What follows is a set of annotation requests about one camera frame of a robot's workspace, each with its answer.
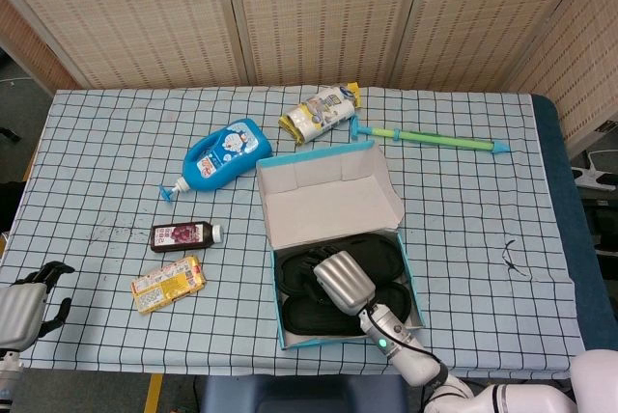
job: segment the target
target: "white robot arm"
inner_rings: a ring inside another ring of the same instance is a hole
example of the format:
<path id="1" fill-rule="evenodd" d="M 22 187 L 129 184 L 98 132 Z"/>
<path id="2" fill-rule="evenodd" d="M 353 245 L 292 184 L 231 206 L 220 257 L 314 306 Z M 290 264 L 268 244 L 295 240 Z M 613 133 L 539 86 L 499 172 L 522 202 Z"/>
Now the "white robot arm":
<path id="1" fill-rule="evenodd" d="M 69 298 L 62 301 L 56 317 L 42 321 L 47 295 L 60 275 L 73 271 L 64 263 L 49 262 L 41 270 L 0 289 L 0 413 L 11 410 L 14 390 L 23 372 L 19 352 L 67 319 Z"/>
<path id="2" fill-rule="evenodd" d="M 578 405 L 547 385 L 493 385 L 474 397 L 426 350 L 388 307 L 375 302 L 376 286 L 347 252 L 316 265 L 314 273 L 335 306 L 360 318 L 406 382 L 433 390 L 425 413 L 609 413 L 618 411 L 618 353 L 592 350 L 575 358 L 572 383 Z"/>

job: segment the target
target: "table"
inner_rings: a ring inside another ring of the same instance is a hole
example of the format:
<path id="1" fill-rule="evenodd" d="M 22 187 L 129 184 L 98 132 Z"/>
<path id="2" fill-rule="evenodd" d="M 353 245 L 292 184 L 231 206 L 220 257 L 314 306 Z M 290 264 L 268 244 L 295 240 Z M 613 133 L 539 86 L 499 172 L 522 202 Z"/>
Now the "table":
<path id="1" fill-rule="evenodd" d="M 172 205 L 158 198 L 156 187 L 176 179 L 187 149 L 235 119 L 253 118 L 277 153 L 347 143 L 346 124 L 299 149 L 277 127 L 284 109 L 316 90 L 58 93 L 0 283 L 51 260 L 78 272 L 63 276 L 50 298 L 50 315 L 64 297 L 73 298 L 67 324 L 24 353 L 26 361 L 40 368 L 209 374 L 392 372 L 365 342 L 286 351 L 277 345 L 253 172 L 215 193 L 184 193 Z M 407 207 L 402 232 L 429 324 L 421 341 L 459 375 L 563 376 L 583 345 L 531 97 L 377 88 L 362 95 L 368 125 L 499 138 L 514 149 L 494 161 L 488 153 L 380 141 Z M 211 219 L 227 232 L 224 246 L 199 254 L 209 283 L 140 316 L 130 281 L 182 256 L 150 251 L 150 226 L 191 219 Z"/>

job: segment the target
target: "cartoon label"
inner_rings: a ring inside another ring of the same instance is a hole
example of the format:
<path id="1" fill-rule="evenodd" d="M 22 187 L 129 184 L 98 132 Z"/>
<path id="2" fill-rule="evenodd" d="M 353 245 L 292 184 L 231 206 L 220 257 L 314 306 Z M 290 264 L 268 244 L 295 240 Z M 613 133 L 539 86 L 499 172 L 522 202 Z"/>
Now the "cartoon label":
<path id="1" fill-rule="evenodd" d="M 224 128 L 223 135 L 219 138 L 217 144 L 197 162 L 197 167 L 202 177 L 207 179 L 223 164 L 230 162 L 235 157 L 254 151 L 258 144 L 258 139 L 247 124 L 239 122 L 228 125 Z"/>
<path id="2" fill-rule="evenodd" d="M 341 99 L 337 95 L 313 96 L 305 101 L 307 110 L 311 113 L 311 122 L 317 129 L 331 127 L 338 121 L 339 112 L 337 105 L 341 104 Z"/>

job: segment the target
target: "woven wall panel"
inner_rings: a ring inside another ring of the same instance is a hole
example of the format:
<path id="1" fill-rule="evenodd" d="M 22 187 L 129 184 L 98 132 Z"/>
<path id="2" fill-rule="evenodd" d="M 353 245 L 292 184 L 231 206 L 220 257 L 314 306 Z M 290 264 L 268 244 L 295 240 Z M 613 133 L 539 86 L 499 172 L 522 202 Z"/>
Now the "woven wall panel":
<path id="1" fill-rule="evenodd" d="M 239 84 L 220 0 L 26 0 L 93 87 Z"/>
<path id="2" fill-rule="evenodd" d="M 558 0 L 415 0 L 391 86 L 430 90 L 499 89 Z"/>
<path id="3" fill-rule="evenodd" d="M 0 42 L 50 92 L 80 88 L 9 0 L 0 0 Z"/>
<path id="4" fill-rule="evenodd" d="M 618 112 L 618 0 L 564 0 L 509 90 L 549 97 L 567 147 Z"/>
<path id="5" fill-rule="evenodd" d="M 258 84 L 384 85 L 411 0 L 242 0 Z"/>

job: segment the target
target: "brown bottle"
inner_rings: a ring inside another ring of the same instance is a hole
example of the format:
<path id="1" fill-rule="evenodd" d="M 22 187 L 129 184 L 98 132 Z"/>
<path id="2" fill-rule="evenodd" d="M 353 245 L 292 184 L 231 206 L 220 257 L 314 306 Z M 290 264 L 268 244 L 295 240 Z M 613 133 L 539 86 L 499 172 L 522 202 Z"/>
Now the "brown bottle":
<path id="1" fill-rule="evenodd" d="M 221 225 L 208 222 L 171 223 L 151 228 L 151 249 L 155 252 L 206 249 L 221 242 Z"/>

